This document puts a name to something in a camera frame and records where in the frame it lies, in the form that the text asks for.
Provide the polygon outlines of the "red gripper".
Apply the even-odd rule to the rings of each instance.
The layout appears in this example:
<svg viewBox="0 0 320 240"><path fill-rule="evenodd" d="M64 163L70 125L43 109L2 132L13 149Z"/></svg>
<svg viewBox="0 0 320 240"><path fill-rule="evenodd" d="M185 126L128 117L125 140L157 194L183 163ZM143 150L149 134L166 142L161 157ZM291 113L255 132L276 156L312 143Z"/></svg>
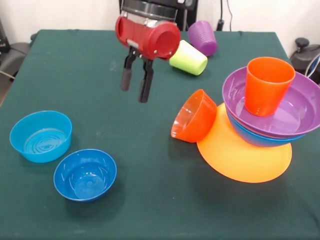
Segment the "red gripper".
<svg viewBox="0 0 320 240"><path fill-rule="evenodd" d="M142 55L144 77L140 84L138 102L146 103L154 74L153 60L159 58L167 61L176 53L181 40L180 30L175 23L169 21L149 27L120 16L115 24L115 34L118 41L129 48L124 60L121 89L129 90L136 53Z"/></svg>

